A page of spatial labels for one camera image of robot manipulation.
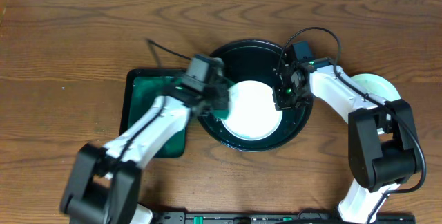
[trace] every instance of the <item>wood grain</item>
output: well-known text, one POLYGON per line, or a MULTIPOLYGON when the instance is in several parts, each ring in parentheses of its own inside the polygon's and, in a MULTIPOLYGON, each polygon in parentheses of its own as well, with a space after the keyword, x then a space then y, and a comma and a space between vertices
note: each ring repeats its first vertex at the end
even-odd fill
MULTIPOLYGON (((10 0, 0 28, 0 223, 67 223, 58 204, 75 154, 118 134, 127 72, 155 66, 145 38, 192 55, 251 37, 281 44, 307 26, 341 38, 350 75, 379 74, 412 105, 427 182, 382 211, 442 222, 442 0, 10 0)), ((302 39, 317 56, 336 52, 320 32, 302 39)), ((185 154, 149 164, 140 200, 192 212, 331 209, 351 181, 347 126, 316 100, 300 135, 268 152, 227 148, 192 121, 185 154)))

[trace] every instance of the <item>black bowl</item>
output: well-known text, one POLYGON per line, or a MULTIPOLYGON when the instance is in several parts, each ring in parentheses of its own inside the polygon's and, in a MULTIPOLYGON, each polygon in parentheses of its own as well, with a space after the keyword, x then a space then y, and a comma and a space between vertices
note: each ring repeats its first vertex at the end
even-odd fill
MULTIPOLYGON (((269 41, 248 39, 226 44, 213 51, 211 56, 222 59, 224 76, 232 82, 255 80, 272 87, 281 83, 275 73, 281 51, 281 46, 269 41)), ((302 130, 313 107, 312 100, 310 103, 296 110, 284 110, 278 128, 261 140, 235 137, 213 115, 198 117, 198 120, 212 137, 228 147, 240 151, 268 151, 289 142, 302 130)))

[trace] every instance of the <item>cable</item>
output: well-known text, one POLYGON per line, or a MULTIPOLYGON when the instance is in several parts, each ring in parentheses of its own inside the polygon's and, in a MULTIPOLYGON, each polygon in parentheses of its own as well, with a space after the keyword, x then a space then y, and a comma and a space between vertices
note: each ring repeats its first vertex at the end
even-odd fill
POLYGON ((287 43, 284 45, 284 48, 282 49, 282 52, 281 52, 281 55, 280 55, 280 59, 278 61, 278 71, 279 71, 279 68, 280 68, 280 63, 281 63, 282 56, 285 54, 285 49, 287 48, 287 46, 291 43, 291 41, 294 38, 296 38, 297 36, 299 36, 299 34, 305 32, 307 30, 322 30, 322 31, 325 31, 325 32, 329 33, 336 40, 336 43, 338 44, 338 52, 337 52, 337 55, 336 55, 335 62, 333 64, 333 72, 334 72, 335 76, 343 84, 345 84, 345 86, 348 86, 351 90, 355 91, 357 94, 359 94, 360 96, 364 97, 364 99, 368 100, 369 102, 375 104, 377 107, 379 107, 382 110, 384 110, 384 112, 386 112, 386 114, 390 115, 393 120, 396 120, 398 122, 398 125, 402 126, 405 129, 405 131, 407 132, 407 134, 409 135, 409 137, 413 140, 413 143, 414 143, 414 145, 417 148, 417 151, 419 153, 419 158, 421 159, 421 163, 422 163, 421 178, 419 179, 417 184, 415 186, 409 188, 409 189, 395 189, 395 190, 387 190, 387 191, 385 191, 383 193, 381 199, 375 205, 375 207, 372 210, 372 212, 368 215, 368 219, 367 219, 367 224, 368 224, 369 221, 372 219, 374 213, 376 213, 378 211, 378 209, 382 205, 383 201, 385 199, 387 199, 390 194, 404 194, 404 193, 415 192, 416 190, 418 190, 418 189, 420 189, 422 187, 423 183, 425 182, 425 178, 427 176, 427 164, 426 164, 426 161, 425 161, 425 156, 423 155, 422 148, 421 148, 421 146, 420 146, 420 144, 419 144, 419 142, 417 140, 417 137, 413 134, 411 128, 408 127, 408 125, 402 120, 402 118, 398 117, 393 111, 391 111, 385 105, 383 105, 380 102, 377 102, 376 100, 373 100, 372 98, 370 98, 368 93, 365 94, 365 93, 362 93, 361 91, 359 91, 357 88, 352 86, 349 82, 347 82, 344 78, 342 78, 342 76, 340 76, 340 73, 338 72, 338 69, 337 69, 337 65, 338 65, 338 62, 339 62, 339 59, 340 59, 340 54, 341 54, 342 46, 340 44, 339 38, 332 31, 330 31, 330 30, 328 30, 326 28, 321 28, 321 27, 309 27, 309 28, 305 28, 303 30, 298 31, 295 35, 290 37, 289 40, 287 41, 287 43))
MULTIPOLYGON (((182 57, 184 59, 190 60, 191 58, 185 56, 185 55, 181 55, 177 52, 173 52, 172 50, 169 50, 157 43, 155 43, 154 41, 150 40, 150 39, 146 39, 146 43, 147 46, 149 47, 149 50, 153 56, 153 58, 155 59, 155 62, 157 63, 157 67, 161 70, 161 72, 163 72, 162 69, 162 63, 160 60, 160 57, 158 57, 157 52, 154 49, 154 46, 157 46, 158 48, 161 48, 162 50, 169 52, 172 55, 177 55, 178 57, 182 57)), ((166 78, 165 76, 161 75, 161 78, 163 80, 163 86, 166 84, 166 78)), ((119 156, 117 157, 117 159, 115 159, 115 161, 113 162, 113 165, 111 165, 110 167, 110 171, 115 173, 118 170, 118 164, 119 162, 121 162, 122 158, 124 157, 124 154, 129 150, 129 148, 131 147, 131 145, 133 144, 133 141, 136 139, 136 137, 143 132, 152 122, 154 122, 163 112, 164 107, 166 106, 166 97, 163 97, 163 101, 161 104, 160 109, 158 110, 158 112, 155 114, 155 116, 153 116, 153 118, 151 118, 151 120, 149 120, 141 129, 139 129, 131 138, 129 138, 129 140, 126 142, 126 144, 124 144, 124 147, 121 151, 121 153, 119 154, 119 156)), ((110 188, 113 188, 113 185, 115 185, 115 177, 112 178, 112 182, 111 182, 111 186, 110 188)), ((104 218, 103 218, 103 224, 108 224, 112 221, 112 216, 109 215, 109 212, 111 210, 111 201, 112 201, 112 190, 109 191, 109 195, 108 195, 108 201, 106 201, 105 206, 104 206, 104 218)))

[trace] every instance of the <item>green tray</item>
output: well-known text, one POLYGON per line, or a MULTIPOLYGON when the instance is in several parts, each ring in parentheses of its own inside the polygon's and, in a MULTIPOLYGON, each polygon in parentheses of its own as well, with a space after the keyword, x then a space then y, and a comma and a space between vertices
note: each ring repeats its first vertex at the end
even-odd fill
MULTIPOLYGON (((183 71, 179 69, 134 69, 129 71, 124 92, 122 121, 119 134, 139 120, 160 94, 164 81, 169 83, 183 71)), ((184 153, 186 129, 176 133, 157 152, 156 158, 177 158, 184 153)))

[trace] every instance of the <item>black round tray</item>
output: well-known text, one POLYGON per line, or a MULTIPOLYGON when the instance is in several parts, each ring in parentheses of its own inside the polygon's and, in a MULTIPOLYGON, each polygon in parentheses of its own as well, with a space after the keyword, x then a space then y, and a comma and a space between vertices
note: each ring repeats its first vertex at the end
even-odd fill
MULTIPOLYGON (((272 87, 281 83, 275 73, 281 51, 281 46, 269 41, 248 39, 226 44, 213 51, 211 56, 222 59, 224 76, 232 82, 255 80, 272 87)), ((198 120, 212 137, 228 147, 241 151, 267 151, 289 142, 302 130, 313 107, 313 102, 310 103, 296 110, 284 110, 279 127, 261 140, 235 137, 213 115, 198 117, 198 120)))

